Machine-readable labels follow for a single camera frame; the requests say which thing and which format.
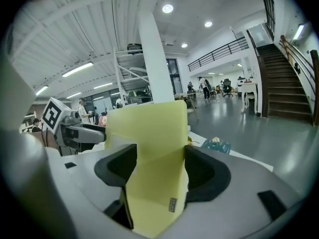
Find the polished concrete floor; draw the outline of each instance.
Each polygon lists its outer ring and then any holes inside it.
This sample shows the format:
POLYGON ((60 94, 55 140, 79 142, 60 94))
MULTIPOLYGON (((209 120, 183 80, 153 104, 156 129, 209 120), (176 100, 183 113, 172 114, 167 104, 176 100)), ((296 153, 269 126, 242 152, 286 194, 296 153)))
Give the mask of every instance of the polished concrete floor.
POLYGON ((217 97, 204 101, 197 95, 196 112, 188 114, 191 131, 205 138, 217 136, 231 149, 274 167, 274 173, 306 196, 319 170, 318 128, 277 118, 260 118, 254 103, 241 113, 241 97, 217 97))

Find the desk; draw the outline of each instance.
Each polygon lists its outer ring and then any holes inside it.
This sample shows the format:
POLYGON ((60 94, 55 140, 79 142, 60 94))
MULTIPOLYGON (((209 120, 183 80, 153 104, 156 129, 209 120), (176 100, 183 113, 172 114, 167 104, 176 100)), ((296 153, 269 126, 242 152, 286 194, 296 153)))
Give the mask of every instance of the desk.
POLYGON ((242 100, 242 109, 241 112, 243 113, 246 106, 245 106, 245 93, 254 93, 255 96, 255 114, 257 113, 257 102, 258 102, 258 97, 257 97, 257 88, 256 88, 256 83, 250 82, 250 83, 243 83, 242 85, 242 95, 241 95, 241 100, 242 100))

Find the fluorescent light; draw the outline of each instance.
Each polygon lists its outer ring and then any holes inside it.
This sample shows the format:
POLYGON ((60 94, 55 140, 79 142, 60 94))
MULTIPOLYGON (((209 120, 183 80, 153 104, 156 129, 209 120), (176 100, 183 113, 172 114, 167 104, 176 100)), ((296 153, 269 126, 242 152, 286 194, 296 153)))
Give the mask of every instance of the fluorescent light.
POLYGON ((40 95, 40 94, 41 94, 43 91, 45 91, 48 87, 49 87, 48 85, 45 85, 42 89, 40 89, 40 90, 36 93, 36 95, 37 95, 37 96, 40 95))
POLYGON ((82 69, 84 69, 84 68, 87 68, 87 67, 89 67, 89 66, 93 66, 93 63, 92 63, 92 62, 89 62, 89 63, 87 63, 87 64, 84 64, 84 65, 82 65, 82 66, 79 66, 79 67, 77 67, 77 68, 71 70, 70 72, 67 72, 67 73, 65 73, 65 74, 62 74, 62 76, 63 76, 63 77, 68 77, 68 76, 70 76, 71 74, 74 74, 74 73, 76 73, 76 72, 78 72, 78 71, 80 71, 80 70, 82 70, 82 69))
POLYGON ((112 84, 113 84, 113 83, 110 82, 110 83, 107 83, 107 84, 99 85, 99 86, 97 86, 97 87, 94 87, 94 89, 98 89, 98 88, 105 87, 105 86, 112 85, 112 84))
POLYGON ((164 13, 170 13, 173 11, 173 6, 171 4, 166 4, 162 8, 164 13))
POLYGON ((208 21, 208 22, 205 23, 205 26, 206 26, 206 27, 210 27, 210 26, 212 26, 212 24, 213 24, 213 22, 208 21))
POLYGON ((101 98, 104 98, 104 97, 95 98, 95 99, 93 99, 93 101, 98 100, 98 99, 101 99, 101 98))
POLYGON ((297 40, 298 37, 300 36, 300 34, 302 33, 303 29, 304 29, 305 25, 304 24, 301 24, 299 25, 298 29, 297 29, 297 32, 293 38, 293 40, 297 40))
POLYGON ((67 97, 66 99, 72 98, 72 97, 77 96, 77 95, 79 95, 79 94, 81 94, 81 93, 82 93, 82 92, 76 93, 76 94, 74 94, 74 95, 71 95, 71 96, 67 97))

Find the staircase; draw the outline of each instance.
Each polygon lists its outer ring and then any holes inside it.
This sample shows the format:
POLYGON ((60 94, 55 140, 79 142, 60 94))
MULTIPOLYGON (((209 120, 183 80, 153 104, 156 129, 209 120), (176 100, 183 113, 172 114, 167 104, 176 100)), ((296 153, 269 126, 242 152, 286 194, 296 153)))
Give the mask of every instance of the staircase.
POLYGON ((282 52, 269 44, 257 48, 263 57, 268 82, 268 116, 313 123, 307 96, 297 74, 282 52))

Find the office chair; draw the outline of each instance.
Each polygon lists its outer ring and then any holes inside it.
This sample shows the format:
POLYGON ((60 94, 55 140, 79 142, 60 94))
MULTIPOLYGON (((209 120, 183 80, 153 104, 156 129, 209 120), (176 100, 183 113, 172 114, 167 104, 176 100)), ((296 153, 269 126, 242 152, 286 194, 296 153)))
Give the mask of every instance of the office chair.
POLYGON ((229 79, 225 79, 224 80, 224 97, 225 96, 233 96, 233 94, 231 93, 231 81, 229 79))

